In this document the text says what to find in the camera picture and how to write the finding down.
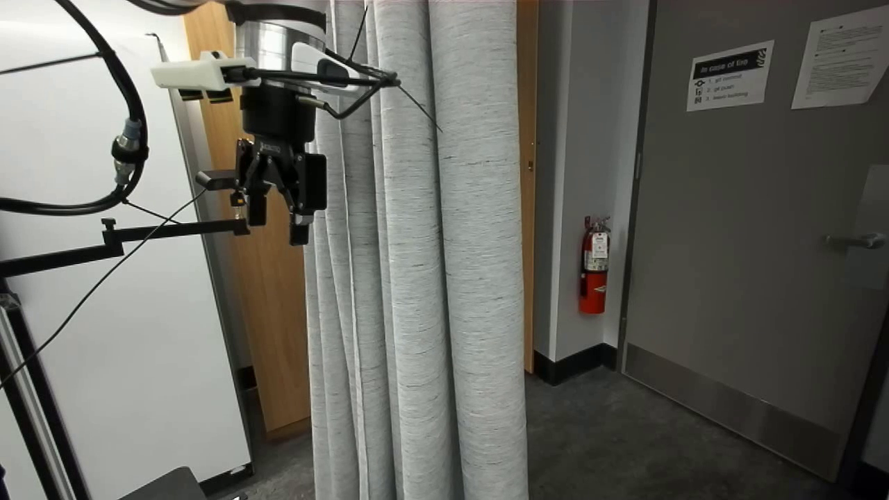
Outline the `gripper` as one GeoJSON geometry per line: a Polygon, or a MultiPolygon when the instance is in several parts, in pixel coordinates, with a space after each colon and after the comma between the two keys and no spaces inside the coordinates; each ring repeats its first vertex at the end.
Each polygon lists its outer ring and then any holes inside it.
{"type": "Polygon", "coordinates": [[[295,90],[262,85],[242,90],[242,130],[254,141],[236,142],[236,192],[249,226],[267,223],[267,175],[288,212],[289,245],[305,246],[315,213],[327,208],[326,156],[308,152],[315,134],[315,108],[295,90]]]}

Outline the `wooden door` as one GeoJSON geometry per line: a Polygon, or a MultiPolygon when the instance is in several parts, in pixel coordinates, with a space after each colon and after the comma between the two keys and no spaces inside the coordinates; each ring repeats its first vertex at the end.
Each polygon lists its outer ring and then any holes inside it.
{"type": "MultiPolygon", "coordinates": [[[[234,56],[234,25],[221,4],[206,4],[184,17],[191,57],[216,50],[234,56]]],[[[234,101],[200,103],[210,167],[235,167],[235,146],[242,132],[240,91],[234,101]]],[[[233,293],[232,309],[249,346],[263,437],[281,441],[310,431],[307,315],[302,247],[288,244],[288,212],[271,190],[267,224],[248,236],[222,237],[223,276],[233,293]]]]}

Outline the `grey curtain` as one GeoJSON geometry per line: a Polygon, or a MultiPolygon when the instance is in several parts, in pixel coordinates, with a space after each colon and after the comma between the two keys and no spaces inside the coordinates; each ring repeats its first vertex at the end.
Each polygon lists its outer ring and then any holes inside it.
{"type": "Polygon", "coordinates": [[[315,500],[529,500],[517,0],[325,12],[328,48],[402,89],[315,128],[315,500]]]}

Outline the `white partition board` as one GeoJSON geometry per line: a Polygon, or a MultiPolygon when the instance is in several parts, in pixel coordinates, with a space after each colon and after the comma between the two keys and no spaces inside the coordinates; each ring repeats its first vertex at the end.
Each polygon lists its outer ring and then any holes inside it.
{"type": "MultiPolygon", "coordinates": [[[[170,213],[198,218],[186,110],[153,82],[184,60],[181,18],[127,0],[72,0],[108,39],[147,114],[150,154],[124,228],[170,213]]],[[[128,111],[101,60],[6,75],[10,67],[91,55],[54,0],[0,0],[0,197],[85,203],[114,188],[111,143],[128,111]]],[[[136,253],[11,278],[93,500],[118,500],[177,467],[207,481],[251,463],[212,269],[200,236],[125,244],[136,253]]]]}

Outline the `red fire extinguisher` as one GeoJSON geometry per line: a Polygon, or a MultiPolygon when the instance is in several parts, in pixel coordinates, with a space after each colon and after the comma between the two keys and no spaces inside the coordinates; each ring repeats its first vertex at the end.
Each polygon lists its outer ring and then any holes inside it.
{"type": "Polygon", "coordinates": [[[585,218],[581,241],[579,310],[584,315],[600,315],[606,310],[610,267],[610,217],[585,218]]]}

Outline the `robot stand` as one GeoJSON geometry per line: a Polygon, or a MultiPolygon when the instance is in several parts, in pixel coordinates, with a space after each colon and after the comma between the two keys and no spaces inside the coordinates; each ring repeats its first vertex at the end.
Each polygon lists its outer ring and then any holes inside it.
{"type": "Polygon", "coordinates": [[[51,395],[18,295],[0,278],[0,396],[22,434],[36,478],[47,500],[93,500],[69,434],[51,395]]]}

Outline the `grey metal door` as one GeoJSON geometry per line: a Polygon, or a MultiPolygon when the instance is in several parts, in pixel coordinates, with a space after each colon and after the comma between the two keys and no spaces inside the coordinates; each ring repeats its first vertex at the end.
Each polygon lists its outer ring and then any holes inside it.
{"type": "Polygon", "coordinates": [[[809,28],[889,0],[654,0],[622,373],[826,481],[866,458],[889,367],[889,67],[792,110],[809,28]],[[774,40],[763,103],[686,110],[692,59],[774,40]]]}

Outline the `paper sign with black header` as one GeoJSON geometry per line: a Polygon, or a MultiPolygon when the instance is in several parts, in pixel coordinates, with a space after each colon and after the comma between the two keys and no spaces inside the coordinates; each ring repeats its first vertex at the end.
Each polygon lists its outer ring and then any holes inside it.
{"type": "Polygon", "coordinates": [[[717,110],[763,103],[774,40],[692,59],[686,110],[717,110]]]}

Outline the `white paper notice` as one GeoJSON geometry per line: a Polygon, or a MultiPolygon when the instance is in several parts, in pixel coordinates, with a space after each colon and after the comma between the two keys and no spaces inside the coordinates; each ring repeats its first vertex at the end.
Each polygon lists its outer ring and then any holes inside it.
{"type": "Polygon", "coordinates": [[[792,110],[864,104],[889,67],[889,4],[815,20],[792,110]]]}

